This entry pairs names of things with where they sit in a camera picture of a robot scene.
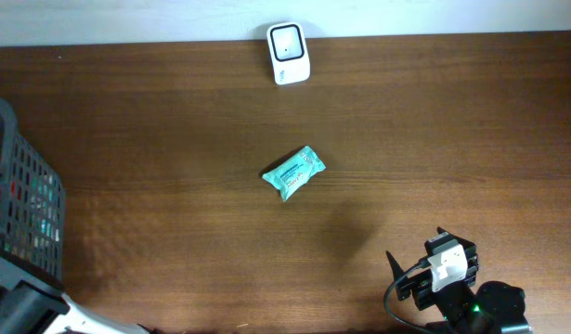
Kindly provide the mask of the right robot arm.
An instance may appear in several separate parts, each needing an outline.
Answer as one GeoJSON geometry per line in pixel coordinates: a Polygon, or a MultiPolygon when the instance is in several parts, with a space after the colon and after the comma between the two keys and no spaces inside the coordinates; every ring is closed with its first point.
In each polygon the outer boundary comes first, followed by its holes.
{"type": "Polygon", "coordinates": [[[383,295],[383,306],[398,323],[414,332],[440,334],[531,333],[526,320],[523,289],[501,281],[483,283],[472,290],[480,269],[476,245],[439,227],[437,235],[424,242],[426,255],[404,270],[391,252],[386,257],[393,282],[383,295]],[[411,297],[420,311],[431,306],[443,319],[418,325],[396,315],[389,299],[395,293],[399,301],[411,297]]]}

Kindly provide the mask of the mint green wet wipes pack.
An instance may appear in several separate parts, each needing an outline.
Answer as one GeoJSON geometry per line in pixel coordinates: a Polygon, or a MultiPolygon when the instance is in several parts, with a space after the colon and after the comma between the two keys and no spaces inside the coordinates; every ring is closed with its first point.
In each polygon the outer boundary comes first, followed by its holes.
{"type": "Polygon", "coordinates": [[[264,173],[262,179],[272,185],[285,202],[315,174],[325,169],[326,165],[318,154],[310,146],[305,146],[275,169],[264,173]]]}

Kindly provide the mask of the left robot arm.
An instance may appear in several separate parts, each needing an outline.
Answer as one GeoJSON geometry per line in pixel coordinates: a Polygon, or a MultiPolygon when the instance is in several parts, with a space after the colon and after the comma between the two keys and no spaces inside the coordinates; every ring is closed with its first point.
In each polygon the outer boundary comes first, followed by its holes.
{"type": "Polygon", "coordinates": [[[52,276],[0,249],[0,333],[150,334],[74,302],[52,276]]]}

